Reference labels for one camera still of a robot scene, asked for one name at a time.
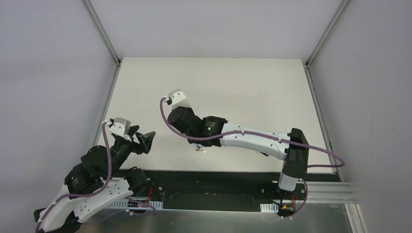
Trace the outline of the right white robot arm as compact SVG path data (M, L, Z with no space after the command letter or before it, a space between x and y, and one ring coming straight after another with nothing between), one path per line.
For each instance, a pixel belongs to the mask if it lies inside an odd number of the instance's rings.
M191 144L253 150L283 161L275 189L282 199L295 193L298 180L307 173L309 145L300 129L282 133L253 130L217 116L199 118L189 107L173 109L165 121Z

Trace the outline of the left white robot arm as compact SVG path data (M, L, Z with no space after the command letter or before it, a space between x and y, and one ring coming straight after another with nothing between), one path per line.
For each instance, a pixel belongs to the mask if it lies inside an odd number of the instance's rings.
M148 195L149 182L141 168L133 167L113 185L113 175L130 154L148 154L156 133L141 134L139 126L104 122L104 145L91 147L64 179L57 197L34 211L37 233L74 233L89 218L111 203L131 195Z

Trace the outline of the large metal keyring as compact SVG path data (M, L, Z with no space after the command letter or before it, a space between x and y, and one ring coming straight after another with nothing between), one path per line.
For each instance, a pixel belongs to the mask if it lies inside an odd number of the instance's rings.
M197 151L197 152L206 153L205 147L203 145L200 145L200 144L196 144L194 150Z

